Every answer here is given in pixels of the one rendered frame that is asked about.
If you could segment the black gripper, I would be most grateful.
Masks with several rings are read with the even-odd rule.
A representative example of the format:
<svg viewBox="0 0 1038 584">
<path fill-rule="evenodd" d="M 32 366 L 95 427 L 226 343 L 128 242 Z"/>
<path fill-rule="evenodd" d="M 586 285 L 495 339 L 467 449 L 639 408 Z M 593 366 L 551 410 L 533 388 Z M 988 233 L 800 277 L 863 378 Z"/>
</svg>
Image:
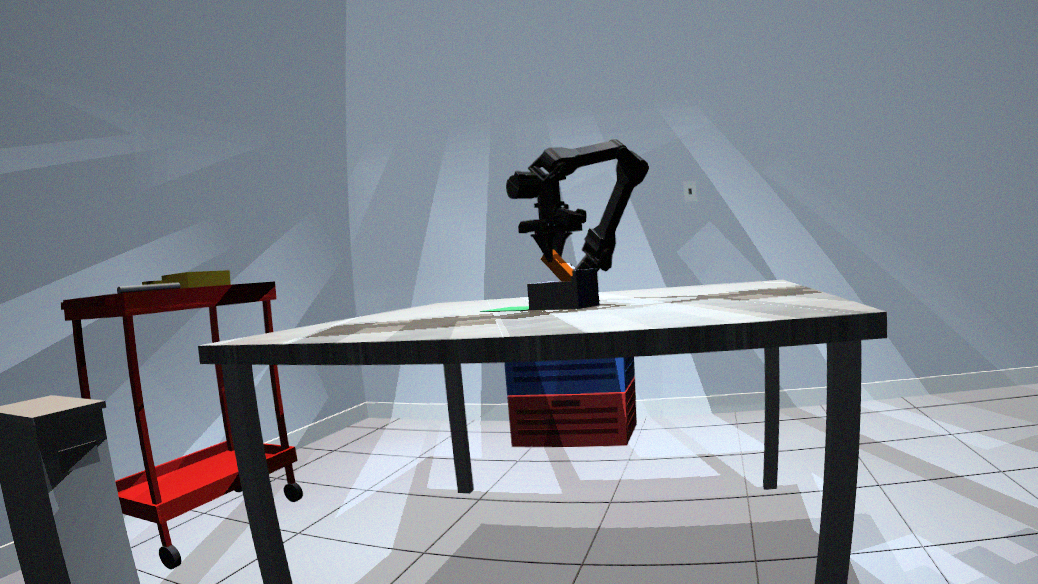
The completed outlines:
<svg viewBox="0 0 1038 584">
<path fill-rule="evenodd" d="M 566 239 L 573 235 L 570 232 L 582 231 L 582 223 L 580 228 L 570 228 L 558 221 L 550 223 L 551 212 L 556 202 L 559 203 L 559 207 L 564 205 L 564 201 L 559 201 L 559 197 L 539 198 L 538 203 L 534 204 L 534 207 L 539 211 L 539 220 L 520 222 L 518 225 L 519 233 L 535 231 L 535 234 L 530 234 L 530 237 L 534 238 L 548 262 L 552 262 L 553 249 L 562 257 Z"/>
</svg>

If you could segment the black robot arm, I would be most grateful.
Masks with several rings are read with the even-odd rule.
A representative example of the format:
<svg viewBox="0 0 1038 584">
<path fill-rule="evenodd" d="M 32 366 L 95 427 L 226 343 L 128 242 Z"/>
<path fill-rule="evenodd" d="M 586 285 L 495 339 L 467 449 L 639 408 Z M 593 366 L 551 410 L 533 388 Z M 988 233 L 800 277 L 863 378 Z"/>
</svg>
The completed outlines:
<svg viewBox="0 0 1038 584">
<path fill-rule="evenodd" d="M 597 268 L 607 271 L 612 267 L 614 254 L 614 231 L 620 223 L 632 190 L 646 177 L 649 170 L 648 162 L 617 139 L 609 142 L 583 146 L 575 149 L 563 147 L 546 148 L 528 167 L 531 172 L 516 171 L 506 182 L 506 192 L 511 199 L 559 197 L 559 180 L 573 174 L 578 167 L 584 167 L 598 162 L 618 159 L 617 182 L 612 195 L 602 215 L 600 224 L 588 230 L 582 251 L 583 259 L 573 270 Z M 549 174 L 545 174 L 543 167 Z M 567 227 L 580 228 L 586 222 L 586 210 L 572 211 L 568 204 L 559 207 L 555 203 L 551 212 L 550 223 L 565 224 Z"/>
</svg>

